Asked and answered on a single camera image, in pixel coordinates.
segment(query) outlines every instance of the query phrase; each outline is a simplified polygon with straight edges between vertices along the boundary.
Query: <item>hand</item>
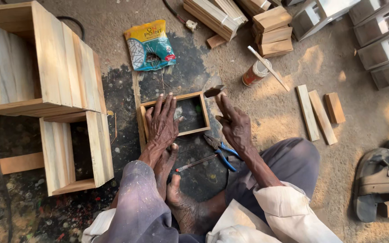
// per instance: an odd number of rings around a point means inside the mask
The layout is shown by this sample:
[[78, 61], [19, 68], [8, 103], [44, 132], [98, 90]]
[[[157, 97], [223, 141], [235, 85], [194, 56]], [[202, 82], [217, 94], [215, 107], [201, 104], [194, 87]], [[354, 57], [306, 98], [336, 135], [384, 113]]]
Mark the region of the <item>hand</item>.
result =
[[145, 114], [148, 127], [148, 143], [139, 160], [147, 163], [151, 168], [159, 160], [163, 151], [175, 141], [179, 131], [178, 125], [184, 117], [173, 119], [176, 108], [176, 98], [170, 92], [163, 104], [163, 94], [160, 94], [155, 107], [151, 107]]
[[215, 99], [224, 116], [216, 116], [216, 119], [223, 125], [222, 131], [228, 143], [241, 156], [256, 151], [251, 142], [250, 117], [239, 108], [234, 108], [224, 92], [215, 96]]

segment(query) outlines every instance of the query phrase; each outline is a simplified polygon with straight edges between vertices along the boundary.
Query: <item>bare foot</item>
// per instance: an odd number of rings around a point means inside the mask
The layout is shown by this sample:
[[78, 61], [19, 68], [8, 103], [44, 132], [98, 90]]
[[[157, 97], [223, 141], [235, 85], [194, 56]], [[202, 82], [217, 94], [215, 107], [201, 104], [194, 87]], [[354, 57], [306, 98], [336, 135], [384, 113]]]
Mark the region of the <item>bare foot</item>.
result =
[[162, 156], [154, 167], [154, 175], [156, 177], [157, 190], [163, 200], [166, 200], [166, 181], [169, 177], [170, 170], [175, 164], [178, 155], [178, 145], [176, 143], [170, 146], [170, 155], [167, 150], [162, 153]]
[[181, 234], [206, 234], [226, 209], [224, 191], [206, 202], [196, 202], [179, 189], [179, 175], [167, 186], [166, 203], [178, 222]]

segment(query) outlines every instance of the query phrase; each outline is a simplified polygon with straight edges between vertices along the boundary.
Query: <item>black cable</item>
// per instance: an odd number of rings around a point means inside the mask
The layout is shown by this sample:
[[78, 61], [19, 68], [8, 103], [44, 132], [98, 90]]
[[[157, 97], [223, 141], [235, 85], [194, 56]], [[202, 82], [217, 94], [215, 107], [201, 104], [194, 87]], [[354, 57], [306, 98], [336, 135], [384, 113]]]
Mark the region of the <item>black cable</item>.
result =
[[7, 208], [7, 224], [8, 224], [8, 243], [11, 243], [11, 239], [13, 238], [13, 222], [12, 222], [12, 216], [11, 216], [11, 199], [10, 194], [8, 193], [7, 185], [4, 182], [4, 176], [3, 172], [1, 170], [1, 164], [0, 164], [0, 183], [1, 188], [3, 190], [5, 200], [6, 200], [6, 208]]
[[59, 19], [59, 20], [68, 19], [68, 20], [75, 22], [77, 25], [79, 25], [79, 28], [82, 31], [82, 38], [81, 39], [82, 39], [82, 41], [85, 41], [85, 28], [79, 20], [77, 20], [73, 17], [70, 17], [70, 16], [57, 16], [57, 19]]
[[163, 0], [163, 3], [165, 3], [166, 7], [174, 14], [183, 24], [185, 24], [185, 20], [181, 18], [181, 16], [173, 10], [173, 8], [170, 7], [169, 3], [166, 0]]

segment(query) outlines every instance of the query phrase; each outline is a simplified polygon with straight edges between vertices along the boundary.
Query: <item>spray paint can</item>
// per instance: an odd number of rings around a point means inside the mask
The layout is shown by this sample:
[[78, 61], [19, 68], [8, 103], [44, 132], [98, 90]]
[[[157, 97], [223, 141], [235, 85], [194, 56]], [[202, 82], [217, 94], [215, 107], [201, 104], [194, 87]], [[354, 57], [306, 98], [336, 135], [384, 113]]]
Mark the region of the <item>spray paint can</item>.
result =
[[[272, 65], [270, 61], [267, 59], [264, 59], [269, 68], [272, 68]], [[261, 61], [257, 60], [255, 64], [253, 64], [249, 70], [242, 76], [242, 83], [245, 84], [246, 86], [254, 86], [259, 81], [261, 81], [263, 78], [265, 78], [270, 71], [261, 63]]]

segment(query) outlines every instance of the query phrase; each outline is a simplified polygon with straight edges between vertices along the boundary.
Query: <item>sandal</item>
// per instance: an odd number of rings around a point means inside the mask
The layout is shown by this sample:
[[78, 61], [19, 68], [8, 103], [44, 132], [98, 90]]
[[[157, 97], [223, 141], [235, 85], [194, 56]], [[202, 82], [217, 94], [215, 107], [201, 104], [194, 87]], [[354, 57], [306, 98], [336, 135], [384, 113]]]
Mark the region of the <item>sandal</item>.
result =
[[376, 220], [378, 203], [389, 201], [389, 149], [376, 148], [361, 159], [354, 183], [354, 210], [366, 223]]

